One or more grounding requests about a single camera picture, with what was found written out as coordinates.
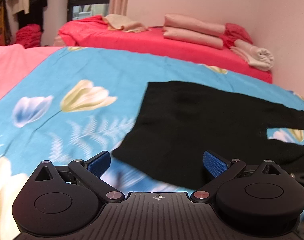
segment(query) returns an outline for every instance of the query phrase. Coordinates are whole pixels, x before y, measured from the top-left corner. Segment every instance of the red bedsheet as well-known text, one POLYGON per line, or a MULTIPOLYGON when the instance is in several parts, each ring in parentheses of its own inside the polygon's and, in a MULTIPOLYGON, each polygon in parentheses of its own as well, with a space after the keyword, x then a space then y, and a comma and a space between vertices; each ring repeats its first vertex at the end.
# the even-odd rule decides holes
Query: red bedsheet
POLYGON ((120 49, 131 52, 168 56, 209 66, 218 66, 272 83, 271 72, 250 67, 228 48, 223 50, 208 46, 174 41, 163 37, 162 29, 150 28, 140 33, 109 31, 100 16, 70 21, 62 26, 59 35, 67 46, 120 49))

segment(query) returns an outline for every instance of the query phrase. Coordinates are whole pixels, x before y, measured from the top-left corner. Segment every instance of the bed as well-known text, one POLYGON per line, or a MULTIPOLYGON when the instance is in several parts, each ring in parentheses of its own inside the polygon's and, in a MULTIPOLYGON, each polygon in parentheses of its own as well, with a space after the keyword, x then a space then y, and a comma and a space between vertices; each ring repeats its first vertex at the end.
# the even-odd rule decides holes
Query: bed
MULTIPOLYGON (((304 110, 292 91, 216 66, 124 50, 0 47, 0 234, 17 233, 11 206, 42 160, 67 165, 116 148, 132 128, 148 82, 195 82, 304 110), (82 89, 90 104, 72 106, 82 89)), ((304 144, 304 131, 267 130, 269 138, 304 144)), ((125 195, 179 188, 112 159, 101 177, 125 195)))
POLYGON ((120 49, 168 56, 194 63, 218 66, 272 83, 270 71, 264 72, 250 67, 226 47, 219 50, 208 46, 165 39, 161 27, 149 28, 149 31, 141 33, 110 31, 107 30, 100 15, 66 23, 59 30, 55 44, 57 46, 120 49))

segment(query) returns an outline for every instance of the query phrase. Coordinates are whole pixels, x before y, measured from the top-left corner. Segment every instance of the metal screw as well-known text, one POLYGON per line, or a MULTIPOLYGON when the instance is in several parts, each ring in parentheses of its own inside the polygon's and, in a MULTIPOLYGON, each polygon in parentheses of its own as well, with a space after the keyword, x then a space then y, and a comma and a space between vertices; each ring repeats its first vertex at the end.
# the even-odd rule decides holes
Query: metal screw
POLYGON ((210 196, 210 193, 200 190, 200 191, 194 192, 193 195, 194 195, 194 197, 196 197, 198 199, 205 199, 210 196))
POLYGON ((107 193, 107 198, 109 199, 118 199, 122 197, 122 194, 118 191, 110 191, 107 193))

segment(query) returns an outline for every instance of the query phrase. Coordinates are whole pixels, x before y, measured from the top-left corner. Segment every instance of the beige towel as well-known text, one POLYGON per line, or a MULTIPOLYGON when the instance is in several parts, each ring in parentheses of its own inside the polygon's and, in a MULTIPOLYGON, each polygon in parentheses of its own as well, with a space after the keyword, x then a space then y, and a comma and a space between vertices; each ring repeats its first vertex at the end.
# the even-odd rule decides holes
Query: beige towel
POLYGON ((233 51, 236 55, 240 56, 252 67, 263 71, 269 71, 272 68, 271 64, 253 58, 248 52, 239 47, 230 47, 230 50, 233 51))
POLYGON ((168 26, 164 26, 163 30, 165 31, 163 36, 167 39, 186 41, 217 49, 223 49, 223 40, 214 36, 168 26))
POLYGON ((274 56, 270 51, 263 48, 258 48, 256 46, 253 46, 252 44, 242 41, 242 40, 236 40, 234 42, 234 45, 244 51, 246 51, 248 54, 250 54, 253 58, 265 62, 271 67, 274 66, 274 56))
POLYGON ((225 25, 206 23, 189 16, 174 13, 165 15, 164 26, 183 28, 212 36, 220 36, 225 32, 225 25))
POLYGON ((124 31, 126 33, 139 33, 148 30, 142 23, 133 21, 124 15, 109 14, 103 17, 103 20, 109 25, 109 30, 124 31))

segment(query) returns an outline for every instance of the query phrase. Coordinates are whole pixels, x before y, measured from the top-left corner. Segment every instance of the wall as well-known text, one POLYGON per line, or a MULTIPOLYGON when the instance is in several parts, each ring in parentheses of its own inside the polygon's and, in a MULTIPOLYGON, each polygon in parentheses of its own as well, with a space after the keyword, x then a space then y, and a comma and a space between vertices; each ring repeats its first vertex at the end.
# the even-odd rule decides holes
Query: wall
POLYGON ((48 0, 44 9, 44 33, 41 45, 53 45, 55 36, 60 27, 67 22, 68 0, 48 0))
POLYGON ((263 0, 253 39, 273 52, 273 81, 304 97, 304 0, 263 0))
POLYGON ((166 13, 182 13, 200 20, 233 22, 251 34, 261 0, 129 0, 127 16, 148 26, 162 26, 166 13))

